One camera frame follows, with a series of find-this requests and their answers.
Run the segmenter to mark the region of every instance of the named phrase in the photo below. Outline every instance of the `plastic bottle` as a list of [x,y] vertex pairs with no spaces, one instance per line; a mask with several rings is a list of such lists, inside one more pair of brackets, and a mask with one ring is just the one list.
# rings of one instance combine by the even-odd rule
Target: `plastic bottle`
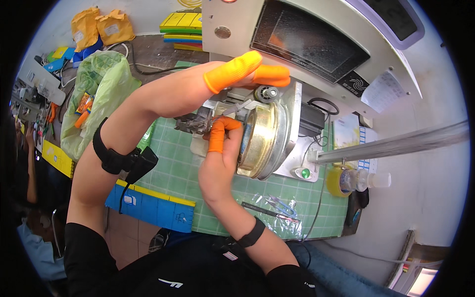
[[340,188],[342,192],[354,190],[363,192],[366,188],[387,188],[391,186],[390,173],[369,173],[365,169],[358,171],[345,169],[340,176]]

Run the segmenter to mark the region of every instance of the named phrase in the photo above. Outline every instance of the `display screen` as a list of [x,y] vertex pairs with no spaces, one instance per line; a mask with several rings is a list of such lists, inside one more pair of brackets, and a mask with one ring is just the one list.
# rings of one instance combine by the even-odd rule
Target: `display screen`
[[264,6],[251,48],[288,60],[331,83],[370,58],[336,28],[278,1]]
[[399,40],[417,31],[417,26],[398,0],[363,0],[391,28]]

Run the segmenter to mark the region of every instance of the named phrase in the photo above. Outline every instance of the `metal rail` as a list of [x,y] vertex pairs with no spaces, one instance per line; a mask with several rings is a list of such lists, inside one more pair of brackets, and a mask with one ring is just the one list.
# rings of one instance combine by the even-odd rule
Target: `metal rail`
[[317,164],[396,156],[450,146],[470,139],[468,120],[449,126],[434,126],[367,144],[318,154]]

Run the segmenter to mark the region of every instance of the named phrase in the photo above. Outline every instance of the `white wall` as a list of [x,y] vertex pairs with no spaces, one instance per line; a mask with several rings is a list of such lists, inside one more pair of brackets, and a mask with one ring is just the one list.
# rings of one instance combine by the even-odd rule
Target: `white wall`
[[[467,119],[466,106],[454,66],[442,40],[422,10],[426,34],[404,51],[418,81],[423,99],[393,106],[374,120],[380,139],[418,129]],[[450,246],[466,198],[470,144],[408,155],[380,158],[378,170],[391,172],[392,185],[370,189],[370,203],[361,214],[357,233],[328,240],[357,253],[396,259],[407,229],[414,228],[416,242]],[[330,257],[351,270],[383,284],[393,265],[361,258],[316,242]]]
[[126,13],[135,35],[159,33],[159,25],[170,13],[185,9],[176,0],[60,0],[41,24],[28,53],[41,56],[60,46],[76,47],[71,20],[92,6],[98,6],[102,15],[114,9]]

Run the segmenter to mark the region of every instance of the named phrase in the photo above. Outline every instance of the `green button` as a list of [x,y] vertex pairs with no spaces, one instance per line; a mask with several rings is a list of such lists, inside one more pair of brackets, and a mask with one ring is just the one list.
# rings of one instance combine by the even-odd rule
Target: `green button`
[[308,170],[307,168],[303,169],[302,170],[302,177],[307,179],[310,177],[310,170]]

